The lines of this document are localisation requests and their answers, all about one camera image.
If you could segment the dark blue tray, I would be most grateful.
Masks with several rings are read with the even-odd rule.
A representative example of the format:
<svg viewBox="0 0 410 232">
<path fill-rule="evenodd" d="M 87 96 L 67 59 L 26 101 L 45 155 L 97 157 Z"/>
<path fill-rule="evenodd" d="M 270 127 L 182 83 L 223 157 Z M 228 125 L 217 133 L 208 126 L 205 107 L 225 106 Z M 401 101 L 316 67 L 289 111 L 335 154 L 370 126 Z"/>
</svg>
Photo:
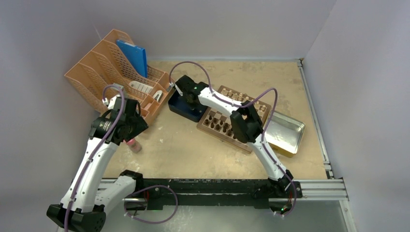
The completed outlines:
<svg viewBox="0 0 410 232">
<path fill-rule="evenodd" d="M 168 100 L 168 107 L 171 112 L 174 112 L 193 122 L 199 122 L 208 107 L 198 105 L 194 109 L 182 99 L 178 92 L 175 92 Z"/>
</svg>

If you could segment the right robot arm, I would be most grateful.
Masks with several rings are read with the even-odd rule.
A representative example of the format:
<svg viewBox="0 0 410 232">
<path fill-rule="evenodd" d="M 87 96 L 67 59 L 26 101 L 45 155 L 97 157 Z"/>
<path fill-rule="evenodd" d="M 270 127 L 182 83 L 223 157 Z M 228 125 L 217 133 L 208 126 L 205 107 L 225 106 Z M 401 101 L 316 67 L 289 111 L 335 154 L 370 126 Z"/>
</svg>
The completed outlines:
<svg viewBox="0 0 410 232">
<path fill-rule="evenodd" d="M 180 77 L 175 83 L 170 82 L 170 86 L 177 90 L 187 104 L 211 107 L 230 118 L 234 136 L 240 142 L 247 144 L 256 154 L 272 183 L 271 190 L 276 196 L 284 196 L 291 187 L 297 190 L 291 172 L 268 145 L 263 123 L 253 102 L 242 103 L 230 99 L 214 91 L 210 85 L 204 82 L 195 83 L 186 75 Z"/>
</svg>

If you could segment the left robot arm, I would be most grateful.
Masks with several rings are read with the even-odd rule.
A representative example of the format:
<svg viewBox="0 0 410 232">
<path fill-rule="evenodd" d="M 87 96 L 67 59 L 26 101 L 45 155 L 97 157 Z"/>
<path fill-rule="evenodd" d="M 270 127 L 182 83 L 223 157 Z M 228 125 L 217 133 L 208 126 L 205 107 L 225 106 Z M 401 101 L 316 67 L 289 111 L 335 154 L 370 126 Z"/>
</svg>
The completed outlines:
<svg viewBox="0 0 410 232">
<path fill-rule="evenodd" d="M 106 167 L 120 143 L 129 142 L 148 128 L 137 100 L 116 95 L 109 109 L 91 124 L 83 161 L 60 203 L 46 215 L 60 228 L 73 232 L 99 232 L 108 214 L 128 195 L 144 193 L 143 175 L 124 170 L 113 185 L 98 192 Z"/>
</svg>

